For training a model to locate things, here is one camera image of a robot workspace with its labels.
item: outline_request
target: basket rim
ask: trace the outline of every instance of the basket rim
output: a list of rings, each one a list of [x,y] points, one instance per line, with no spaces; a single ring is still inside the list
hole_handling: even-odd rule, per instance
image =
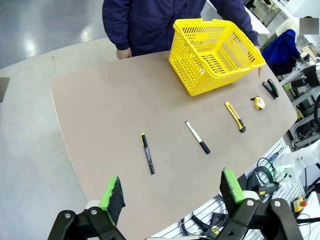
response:
[[[237,30],[237,34],[242,35],[242,37],[247,41],[246,43],[248,43],[250,45],[251,51],[256,53],[255,55],[261,61],[261,63],[259,63],[259,64],[250,64],[248,67],[239,68],[237,70],[232,70],[232,71],[228,71],[228,72],[224,72],[224,73],[213,72],[211,67],[209,66],[209,64],[199,56],[199,52],[191,44],[190,40],[186,37],[186,35],[184,35],[182,33],[181,26],[179,26],[179,23],[203,23],[203,22],[212,23],[212,24],[214,24],[214,23],[223,23],[223,24],[228,24],[228,25],[231,25],[232,27],[234,27]],[[194,55],[196,56],[196,58],[202,63],[203,67],[205,68],[206,73],[208,73],[209,75],[211,75],[212,77],[214,77],[216,79],[225,78],[225,77],[228,77],[228,76],[236,74],[236,73],[248,72],[250,70],[253,70],[253,69],[256,69],[256,68],[260,68],[260,67],[262,67],[262,66],[264,66],[266,64],[266,60],[261,55],[260,51],[258,51],[256,46],[247,37],[247,35],[236,24],[234,24],[232,21],[220,20],[220,19],[213,19],[212,21],[203,21],[203,18],[177,19],[173,24],[173,28],[174,28],[175,31],[178,31],[180,36],[185,40],[185,42],[188,44],[188,46],[192,49],[192,51],[193,51]]]

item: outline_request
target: white marker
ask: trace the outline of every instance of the white marker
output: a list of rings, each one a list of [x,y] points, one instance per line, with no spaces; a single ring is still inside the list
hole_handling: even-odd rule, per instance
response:
[[[210,153],[209,148],[207,147],[207,145],[205,144],[204,141],[202,141],[202,139],[199,137],[199,135],[197,134],[196,130],[191,126],[190,122],[186,121],[185,124],[188,126],[188,128],[190,129],[190,131],[192,132],[193,136],[196,138],[196,140],[199,142],[199,144],[201,145],[201,147],[203,148],[203,150],[205,151],[206,154]]]

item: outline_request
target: white cloth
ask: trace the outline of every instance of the white cloth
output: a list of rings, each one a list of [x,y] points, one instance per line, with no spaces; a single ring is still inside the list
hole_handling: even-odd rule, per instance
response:
[[[275,34],[279,37],[288,29],[295,31],[295,41],[297,41],[297,37],[300,34],[300,19],[298,17],[288,18],[275,30]]]

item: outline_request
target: brown tabletop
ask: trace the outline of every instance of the brown tabletop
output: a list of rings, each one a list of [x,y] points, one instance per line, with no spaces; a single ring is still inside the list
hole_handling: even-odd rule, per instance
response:
[[[68,153],[87,198],[101,199],[110,177],[120,177],[126,207],[118,228],[130,240],[156,234],[214,197],[223,168],[239,177],[297,119],[268,66],[261,77],[255,69],[232,84],[190,96],[168,58],[169,52],[161,52],[115,61],[65,75],[52,87]],[[261,84],[268,78],[278,88],[276,100]],[[257,95],[266,104],[261,111],[250,101]],[[246,125],[245,133],[239,132],[226,101]]]

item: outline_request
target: blue jacket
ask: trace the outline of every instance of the blue jacket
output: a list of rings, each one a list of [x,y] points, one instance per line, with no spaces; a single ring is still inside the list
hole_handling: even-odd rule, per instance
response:
[[[210,0],[217,13],[234,22],[258,45],[244,0]],[[119,50],[131,48],[132,56],[171,49],[177,19],[200,18],[206,0],[104,0],[104,30]]]
[[[300,57],[300,53],[296,47],[296,32],[288,29],[278,36],[269,46],[262,52],[266,64],[270,68],[275,64],[286,64],[292,57],[296,59]]]

